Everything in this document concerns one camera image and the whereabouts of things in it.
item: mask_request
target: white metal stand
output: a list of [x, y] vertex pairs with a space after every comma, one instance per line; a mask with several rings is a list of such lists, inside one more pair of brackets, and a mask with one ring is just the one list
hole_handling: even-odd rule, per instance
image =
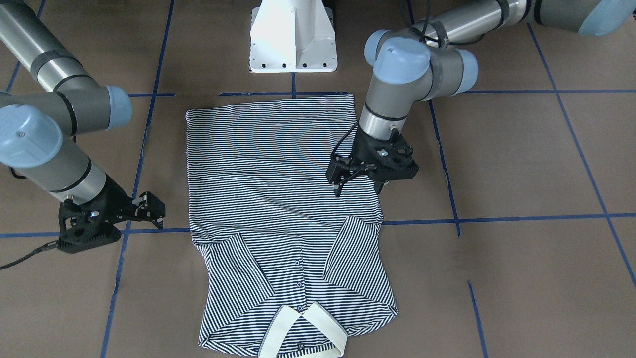
[[253, 72], [331, 72], [336, 34], [321, 0], [263, 0], [252, 11]]

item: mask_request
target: black and white striped shirt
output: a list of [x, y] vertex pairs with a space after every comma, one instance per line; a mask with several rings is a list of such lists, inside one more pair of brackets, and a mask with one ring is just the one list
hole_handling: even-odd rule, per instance
[[353, 96], [190, 110], [186, 119], [190, 227], [209, 273], [201, 347], [338, 357], [339, 340], [398, 314], [373, 182], [357, 178], [335, 197], [325, 177], [356, 122]]

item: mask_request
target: blue joint cap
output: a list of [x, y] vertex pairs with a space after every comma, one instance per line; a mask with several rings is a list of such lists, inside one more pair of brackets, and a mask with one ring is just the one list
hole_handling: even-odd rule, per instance
[[424, 76], [431, 65], [431, 51], [414, 39], [390, 38], [382, 44], [373, 74], [393, 85], [410, 83]]
[[471, 89], [473, 85], [475, 85], [475, 82], [477, 82], [477, 76], [479, 75], [479, 63], [477, 63], [475, 56], [466, 50], [457, 50], [457, 52], [462, 56], [464, 69], [462, 72], [462, 82], [459, 84], [459, 88], [453, 96]]
[[616, 31], [636, 9], [636, 0], [601, 0], [585, 19], [579, 34], [605, 36]]
[[387, 32], [389, 32], [389, 30], [378, 30], [374, 32], [371, 36], [369, 36], [364, 44], [364, 58], [366, 59], [366, 63], [368, 63], [371, 67], [373, 67], [373, 64], [375, 63], [375, 54], [378, 50], [380, 39]]
[[132, 118], [132, 104], [130, 98], [123, 89], [117, 86], [106, 86], [108, 96], [111, 98], [111, 118], [107, 131], [127, 125]]
[[57, 123], [33, 106], [0, 109], [0, 162], [7, 166], [40, 166], [57, 155], [63, 138]]

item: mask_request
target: brown floor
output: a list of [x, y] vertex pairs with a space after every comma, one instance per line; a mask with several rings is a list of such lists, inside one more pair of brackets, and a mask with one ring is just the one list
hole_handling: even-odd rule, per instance
[[[207, 275], [187, 229], [185, 111], [290, 98], [218, 95], [294, 86], [350, 92], [360, 109], [366, 38], [403, 27], [398, 0], [339, 1], [338, 71], [257, 75], [247, 56], [258, 4], [46, 2], [42, 21], [100, 83], [147, 94], [132, 98], [128, 126], [78, 143], [129, 194], [164, 200], [169, 230], [134, 223], [116, 244], [2, 271], [0, 357], [229, 357], [197, 346]], [[413, 9], [423, 17], [424, 1]], [[413, 106], [406, 137], [420, 172], [380, 196], [380, 249], [401, 314], [352, 338], [345, 356], [636, 357], [636, 25], [583, 38], [519, 24], [468, 49], [479, 92]], [[42, 92], [23, 68], [11, 80], [15, 64], [0, 46], [0, 90]], [[54, 239], [58, 202], [6, 168], [0, 183], [4, 264]]]

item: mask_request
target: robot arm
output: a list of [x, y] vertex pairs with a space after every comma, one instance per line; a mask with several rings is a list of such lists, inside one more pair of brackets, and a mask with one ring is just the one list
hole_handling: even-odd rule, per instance
[[379, 193], [389, 180], [411, 179], [418, 166], [402, 129], [415, 101], [454, 96], [478, 76], [476, 58], [449, 45], [474, 42], [486, 32], [522, 21], [604, 36], [636, 8], [636, 0], [475, 0], [400, 31], [379, 30], [364, 56], [373, 77], [350, 155], [331, 154], [327, 179], [340, 196], [343, 185], [368, 175]]
[[128, 197], [69, 139], [127, 124], [126, 93], [101, 87], [22, 0], [0, 1], [0, 39], [48, 92], [0, 94], [0, 162], [62, 202], [57, 247], [79, 252], [115, 242], [114, 224], [126, 220], [163, 229], [163, 202], [150, 192]]

